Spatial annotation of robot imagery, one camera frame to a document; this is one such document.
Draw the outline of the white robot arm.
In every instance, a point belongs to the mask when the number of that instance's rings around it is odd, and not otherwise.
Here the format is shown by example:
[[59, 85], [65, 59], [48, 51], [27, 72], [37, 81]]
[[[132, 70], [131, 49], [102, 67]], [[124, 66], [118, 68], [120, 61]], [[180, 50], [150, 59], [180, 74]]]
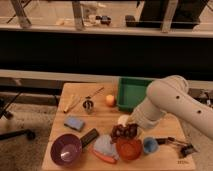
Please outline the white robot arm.
[[150, 130], [170, 113], [213, 140], [213, 109], [192, 98], [188, 91], [189, 84], [182, 76], [156, 79], [148, 85], [146, 97], [134, 108], [130, 120], [142, 130]]

